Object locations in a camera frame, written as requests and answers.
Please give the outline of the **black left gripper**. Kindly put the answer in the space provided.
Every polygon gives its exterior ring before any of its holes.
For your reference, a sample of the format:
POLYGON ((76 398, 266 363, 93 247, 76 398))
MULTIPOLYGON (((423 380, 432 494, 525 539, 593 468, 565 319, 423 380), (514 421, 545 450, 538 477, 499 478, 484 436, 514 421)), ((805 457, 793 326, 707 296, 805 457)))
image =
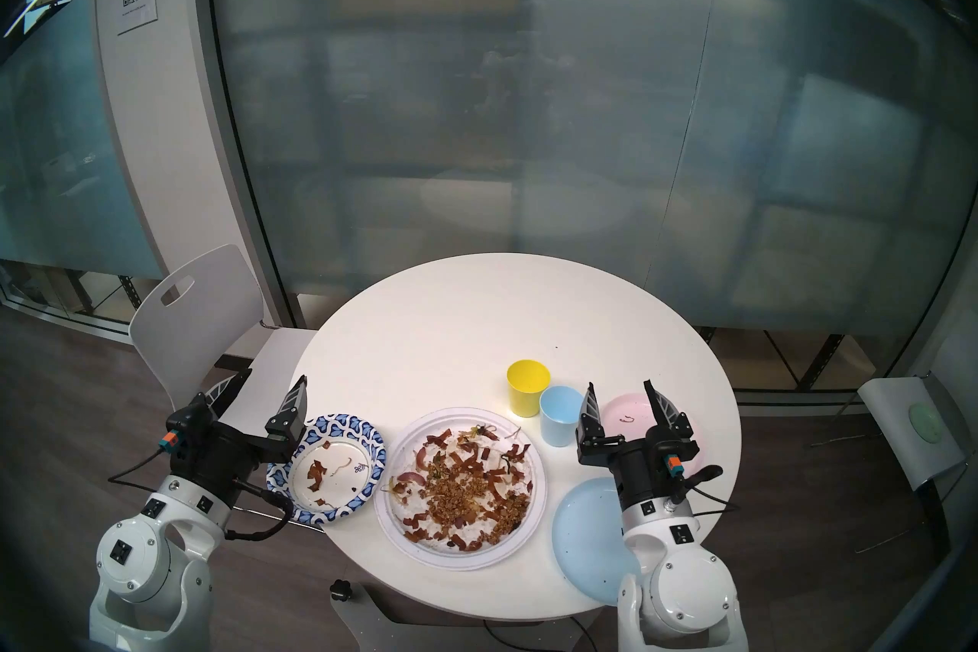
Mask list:
POLYGON ((198 402, 173 411, 166 420, 166 449, 171 455, 171 474, 188 480, 213 498, 234 505, 240 492, 253 493, 274 505, 290 505, 280 493, 260 490, 248 483, 262 463, 287 463, 305 433, 307 377, 301 375, 265 424, 265 436, 249 435, 223 421, 250 378, 244 369, 223 379, 198 402))

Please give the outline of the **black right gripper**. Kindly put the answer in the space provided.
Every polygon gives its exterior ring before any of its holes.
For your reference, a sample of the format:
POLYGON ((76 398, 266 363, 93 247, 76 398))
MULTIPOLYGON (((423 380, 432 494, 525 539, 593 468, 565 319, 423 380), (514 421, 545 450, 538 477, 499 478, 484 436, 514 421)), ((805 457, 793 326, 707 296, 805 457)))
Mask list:
POLYGON ((655 390, 649 379, 643 382, 643 388, 654 419, 643 440, 628 442, 622 436, 606 436, 592 383, 588 384, 578 414, 578 461, 611 472, 622 513, 662 498, 673 506, 683 503, 688 486, 681 482, 683 473, 672 474, 666 458, 684 463, 699 453, 686 413, 655 390))

